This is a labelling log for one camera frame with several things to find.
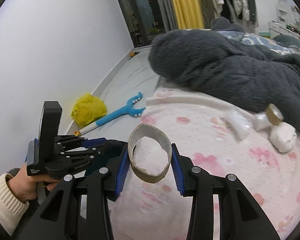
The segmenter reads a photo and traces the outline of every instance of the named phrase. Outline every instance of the cream sweater sleeve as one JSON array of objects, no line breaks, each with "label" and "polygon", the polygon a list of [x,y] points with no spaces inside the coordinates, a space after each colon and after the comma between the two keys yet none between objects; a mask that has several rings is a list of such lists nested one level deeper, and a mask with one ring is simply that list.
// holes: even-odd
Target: cream sweater sleeve
[{"label": "cream sweater sleeve", "polygon": [[0,224],[11,236],[21,217],[29,207],[29,203],[20,202],[8,188],[7,179],[13,176],[5,173],[0,176]]}]

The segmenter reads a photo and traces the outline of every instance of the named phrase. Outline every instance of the blue toy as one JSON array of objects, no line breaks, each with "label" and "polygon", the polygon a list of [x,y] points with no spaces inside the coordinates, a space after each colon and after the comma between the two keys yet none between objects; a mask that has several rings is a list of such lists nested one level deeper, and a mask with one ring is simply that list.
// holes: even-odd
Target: blue toy
[{"label": "blue toy", "polygon": [[139,92],[138,95],[130,98],[127,101],[127,104],[123,107],[121,107],[120,109],[112,112],[111,114],[107,114],[104,117],[101,117],[100,119],[96,120],[95,122],[87,125],[86,127],[83,127],[80,130],[80,134],[85,134],[87,132],[92,131],[93,129],[97,128],[98,126],[101,126],[111,120],[116,119],[117,117],[124,115],[124,114],[129,114],[132,117],[140,117],[142,115],[143,110],[145,110],[146,108],[141,108],[141,109],[134,109],[133,105],[138,102],[139,100],[141,100],[142,98],[142,93]]}]

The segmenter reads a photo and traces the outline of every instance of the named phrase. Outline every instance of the yellow curtain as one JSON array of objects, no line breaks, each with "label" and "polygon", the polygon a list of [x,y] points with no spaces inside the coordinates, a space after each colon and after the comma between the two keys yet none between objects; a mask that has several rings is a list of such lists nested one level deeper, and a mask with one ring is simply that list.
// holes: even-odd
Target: yellow curtain
[{"label": "yellow curtain", "polygon": [[172,0],[179,29],[204,29],[200,0]]}]

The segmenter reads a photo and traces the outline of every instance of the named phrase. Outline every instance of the metal screw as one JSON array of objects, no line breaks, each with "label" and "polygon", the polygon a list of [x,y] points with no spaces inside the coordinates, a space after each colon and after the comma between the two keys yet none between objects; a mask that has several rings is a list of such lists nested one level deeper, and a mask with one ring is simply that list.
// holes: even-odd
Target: metal screw
[{"label": "metal screw", "polygon": [[106,174],[108,171],[109,171],[109,169],[108,169],[107,167],[103,167],[103,168],[100,168],[100,169],[99,169],[99,172],[100,172],[101,174]]},{"label": "metal screw", "polygon": [[197,166],[194,166],[194,167],[192,167],[191,171],[194,172],[194,173],[199,173],[201,171],[201,168],[197,167]]},{"label": "metal screw", "polygon": [[228,179],[231,180],[231,181],[235,181],[237,179],[237,177],[233,174],[229,174]]},{"label": "metal screw", "polygon": [[68,175],[64,176],[63,179],[64,179],[65,181],[71,181],[72,175],[68,174]]}]

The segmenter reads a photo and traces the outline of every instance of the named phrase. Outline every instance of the gray plush blanket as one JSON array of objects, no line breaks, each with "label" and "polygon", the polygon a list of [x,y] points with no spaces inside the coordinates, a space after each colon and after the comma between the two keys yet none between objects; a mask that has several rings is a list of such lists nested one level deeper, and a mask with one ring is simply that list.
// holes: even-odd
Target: gray plush blanket
[{"label": "gray plush blanket", "polygon": [[152,69],[240,108],[276,105],[300,131],[300,55],[280,56],[263,45],[244,45],[214,31],[174,30],[154,39]]}]

